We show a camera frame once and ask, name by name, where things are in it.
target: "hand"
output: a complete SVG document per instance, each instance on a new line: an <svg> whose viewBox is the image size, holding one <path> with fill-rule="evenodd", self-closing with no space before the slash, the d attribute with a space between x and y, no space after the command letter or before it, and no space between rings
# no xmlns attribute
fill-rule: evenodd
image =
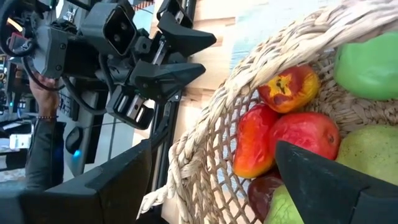
<svg viewBox="0 0 398 224"><path fill-rule="evenodd" d="M47 87L56 88L58 86L58 80L45 78L39 73L36 73L35 77L39 82L41 82L41 84ZM31 78L29 78L29 86L37 104L39 105L39 116L56 116L57 108L60 103L58 93L56 91L44 90Z"/></svg>

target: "wooden table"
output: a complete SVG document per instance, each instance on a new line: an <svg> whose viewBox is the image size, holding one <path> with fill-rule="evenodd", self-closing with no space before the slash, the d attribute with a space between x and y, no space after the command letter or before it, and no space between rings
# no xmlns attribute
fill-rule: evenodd
<svg viewBox="0 0 398 224"><path fill-rule="evenodd" d="M162 0L157 0L155 12ZM199 116L213 95L230 73L231 53L236 31L235 19L246 7L265 4L267 0L250 0L242 4L240 0L197 0L194 18L194 29L211 32L217 42L192 57L192 62L201 63L206 67L206 73L193 81L183 93L178 110L174 142L179 139L187 127L195 123L194 117ZM151 35L157 31L157 19L154 16L151 25ZM149 129L134 133L133 145L149 137ZM163 217L171 224L178 223L178 208L173 200L165 202Z"/></svg>

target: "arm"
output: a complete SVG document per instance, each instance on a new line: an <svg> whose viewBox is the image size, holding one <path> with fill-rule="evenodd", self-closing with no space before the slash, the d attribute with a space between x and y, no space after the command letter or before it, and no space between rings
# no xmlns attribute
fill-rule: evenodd
<svg viewBox="0 0 398 224"><path fill-rule="evenodd" d="M63 182L65 123L38 119L25 167L26 188L47 190Z"/></svg>

